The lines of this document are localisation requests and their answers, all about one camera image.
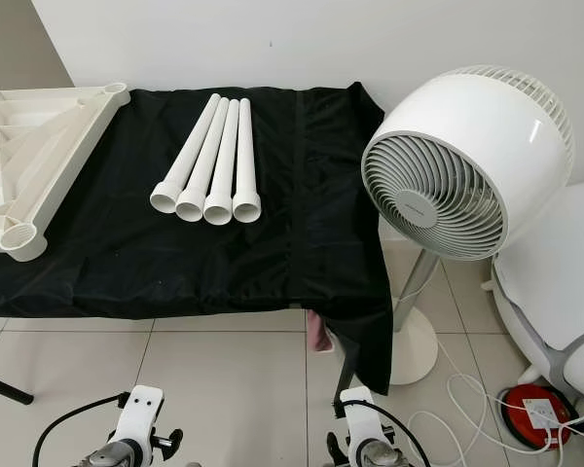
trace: fan head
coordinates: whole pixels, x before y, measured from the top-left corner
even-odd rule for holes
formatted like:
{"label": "fan head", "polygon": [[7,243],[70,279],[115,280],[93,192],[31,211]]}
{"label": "fan head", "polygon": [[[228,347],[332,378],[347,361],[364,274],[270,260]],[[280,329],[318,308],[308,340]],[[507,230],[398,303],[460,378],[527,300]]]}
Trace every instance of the fan head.
{"label": "fan head", "polygon": [[366,147],[363,182],[400,233],[447,258],[486,258],[566,184],[565,107],[541,82],[498,66],[461,68],[414,91]]}

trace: fan stand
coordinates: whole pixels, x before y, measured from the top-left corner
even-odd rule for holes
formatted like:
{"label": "fan stand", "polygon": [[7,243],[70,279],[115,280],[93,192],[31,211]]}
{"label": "fan stand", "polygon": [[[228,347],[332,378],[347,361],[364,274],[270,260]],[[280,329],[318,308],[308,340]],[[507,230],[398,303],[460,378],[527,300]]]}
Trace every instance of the fan stand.
{"label": "fan stand", "polygon": [[421,250],[401,297],[393,311],[391,377],[389,384],[411,384],[432,370],[437,361],[435,330],[421,311],[414,307],[424,284],[430,279],[439,256]]}

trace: plastic tray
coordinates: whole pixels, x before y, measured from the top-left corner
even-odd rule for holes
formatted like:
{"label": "plastic tray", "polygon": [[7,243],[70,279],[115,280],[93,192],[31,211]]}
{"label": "plastic tray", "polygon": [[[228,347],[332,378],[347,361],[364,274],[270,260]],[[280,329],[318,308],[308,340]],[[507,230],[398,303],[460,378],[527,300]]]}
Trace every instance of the plastic tray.
{"label": "plastic tray", "polygon": [[30,261],[44,252],[46,227],[115,112],[128,102],[122,83],[0,90],[0,253]]}

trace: black tablecloth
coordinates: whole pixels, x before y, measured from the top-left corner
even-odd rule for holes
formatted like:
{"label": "black tablecloth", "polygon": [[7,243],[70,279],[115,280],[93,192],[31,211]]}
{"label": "black tablecloth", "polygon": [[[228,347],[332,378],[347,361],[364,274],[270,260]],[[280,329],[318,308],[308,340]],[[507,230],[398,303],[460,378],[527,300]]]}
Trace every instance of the black tablecloth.
{"label": "black tablecloth", "polygon": [[[252,105],[261,218],[186,223],[149,204],[217,91]],[[313,308],[348,345],[361,380],[388,388],[391,301],[378,214],[359,173],[383,112],[347,90],[131,93],[29,263],[0,254],[0,316],[156,318]]]}

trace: tiled floor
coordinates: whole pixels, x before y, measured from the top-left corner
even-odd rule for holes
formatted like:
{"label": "tiled floor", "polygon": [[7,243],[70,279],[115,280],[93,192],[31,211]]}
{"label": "tiled floor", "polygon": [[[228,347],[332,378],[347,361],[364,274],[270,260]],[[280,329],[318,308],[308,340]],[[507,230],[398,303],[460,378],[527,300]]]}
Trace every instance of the tiled floor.
{"label": "tiled floor", "polygon": [[[408,242],[384,246],[392,293],[397,296],[417,249]],[[460,369],[482,378],[495,394],[515,383],[526,362],[506,336],[493,303],[480,289],[484,263],[442,262],[418,307]],[[339,374],[336,353],[306,351],[300,310],[147,321],[109,319],[0,319],[0,378],[35,394],[31,406],[0,397],[0,465],[30,462],[37,437],[56,417],[98,398],[130,389],[136,382],[161,387],[165,404],[158,432],[184,430],[180,451],[154,465],[184,467],[308,466],[329,460],[325,437],[340,439],[346,422],[334,419],[331,398]],[[430,375],[392,387],[375,401],[407,420],[416,411],[437,413],[467,445],[473,433],[446,392],[454,369],[444,355]],[[481,401],[461,381],[456,397],[473,417]],[[517,446],[491,405],[484,428]],[[114,428],[119,410],[107,406],[77,416],[56,429],[44,445],[42,467],[62,467],[99,447]],[[419,418],[413,430],[436,462],[456,458],[441,426]],[[414,465],[420,462],[398,436]],[[469,466],[547,467],[553,452],[524,456],[480,439],[467,455]],[[572,438],[565,465],[584,467],[584,441]]]}

